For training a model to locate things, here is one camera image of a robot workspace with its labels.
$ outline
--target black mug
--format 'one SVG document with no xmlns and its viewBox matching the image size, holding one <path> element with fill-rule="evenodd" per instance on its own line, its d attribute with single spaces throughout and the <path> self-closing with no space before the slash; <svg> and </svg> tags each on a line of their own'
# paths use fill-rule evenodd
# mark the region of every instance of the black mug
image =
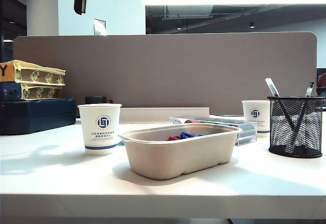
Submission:
<svg viewBox="0 0 326 224">
<path fill-rule="evenodd" d="M 106 96 L 87 96 L 85 97 L 85 104 L 92 104 L 92 103 L 113 103 L 112 100 L 107 100 Z"/>
</svg>

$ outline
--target cup logo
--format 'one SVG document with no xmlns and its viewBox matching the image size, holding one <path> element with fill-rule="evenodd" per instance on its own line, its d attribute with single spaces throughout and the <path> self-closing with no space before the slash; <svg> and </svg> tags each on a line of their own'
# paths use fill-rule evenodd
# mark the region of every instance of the cup logo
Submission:
<svg viewBox="0 0 326 224">
<path fill-rule="evenodd" d="M 251 110 L 251 115 L 252 115 L 252 117 L 257 118 L 257 117 L 260 116 L 260 111 L 258 109 L 256 109 L 256 108 L 252 109 Z"/>
<path fill-rule="evenodd" d="M 96 124 L 101 128 L 105 129 L 110 125 L 111 119 L 109 116 L 101 115 L 96 118 Z"/>
</svg>

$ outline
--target navy blue box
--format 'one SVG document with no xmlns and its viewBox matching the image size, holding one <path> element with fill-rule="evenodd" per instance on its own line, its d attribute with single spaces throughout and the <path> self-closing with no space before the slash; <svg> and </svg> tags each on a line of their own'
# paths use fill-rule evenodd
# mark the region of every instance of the navy blue box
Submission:
<svg viewBox="0 0 326 224">
<path fill-rule="evenodd" d="M 29 134 L 75 122 L 74 99 L 0 101 L 0 135 Z"/>
<path fill-rule="evenodd" d="M 0 100 L 19 100 L 21 99 L 20 83 L 12 81 L 0 82 Z"/>
</svg>

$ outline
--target yellow label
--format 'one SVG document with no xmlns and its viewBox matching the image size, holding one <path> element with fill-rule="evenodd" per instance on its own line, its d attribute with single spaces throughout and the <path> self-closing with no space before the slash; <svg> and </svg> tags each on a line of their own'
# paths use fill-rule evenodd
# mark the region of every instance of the yellow label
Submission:
<svg viewBox="0 0 326 224">
<path fill-rule="evenodd" d="M 15 67 L 11 62 L 0 63 L 0 81 L 14 81 Z"/>
</svg>

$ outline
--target pen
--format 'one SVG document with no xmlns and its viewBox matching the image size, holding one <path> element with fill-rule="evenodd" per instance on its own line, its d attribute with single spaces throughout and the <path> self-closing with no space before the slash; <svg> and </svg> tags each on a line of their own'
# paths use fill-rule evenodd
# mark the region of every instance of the pen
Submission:
<svg viewBox="0 0 326 224">
<path fill-rule="evenodd" d="M 314 82 L 311 81 L 309 83 L 309 86 L 308 86 L 307 91 L 306 91 L 306 97 L 310 97 L 313 86 L 314 86 Z M 302 120 L 304 118 L 307 106 L 308 106 L 308 101 L 305 101 L 304 105 L 301 108 L 301 113 L 299 115 L 299 119 L 297 121 L 296 127 L 295 127 L 295 129 L 293 131 L 293 135 L 292 135 L 292 139 L 291 139 L 291 145 L 293 145 L 295 143 L 295 140 L 296 140 L 296 137 L 297 137 L 297 135 L 299 133 L 300 126 L 301 126 Z M 293 150 L 294 150 L 294 146 L 289 145 L 289 146 L 285 147 L 284 151 L 286 153 L 293 153 Z"/>
<path fill-rule="evenodd" d="M 308 86 L 307 91 L 306 91 L 306 97 L 310 97 L 313 86 L 314 86 L 314 82 L 311 81 L 311 82 L 309 83 L 309 86 Z"/>
<path fill-rule="evenodd" d="M 279 94 L 279 92 L 277 91 L 277 89 L 276 89 L 276 87 L 275 87 L 273 81 L 271 80 L 271 78 L 266 78 L 265 81 L 266 81 L 266 83 L 267 83 L 267 85 L 268 85 L 268 87 L 269 87 L 271 93 L 273 94 L 273 96 L 274 96 L 274 97 L 279 97 L 280 94 Z M 289 113 L 287 112 L 287 110 L 286 110 L 286 108 L 285 108 L 283 102 L 282 102 L 280 99 L 278 99 L 277 101 L 278 101 L 278 103 L 279 103 L 279 105 L 280 105 L 280 107 L 281 107 L 281 109 L 282 109 L 282 111 L 283 111 L 283 113 L 284 113 L 285 118 L 286 118 L 287 121 L 289 122 L 291 129 L 294 130 L 294 129 L 295 129 L 295 125 L 294 125 L 294 123 L 292 122 L 292 119 L 291 119 L 291 117 L 289 116 Z"/>
</svg>

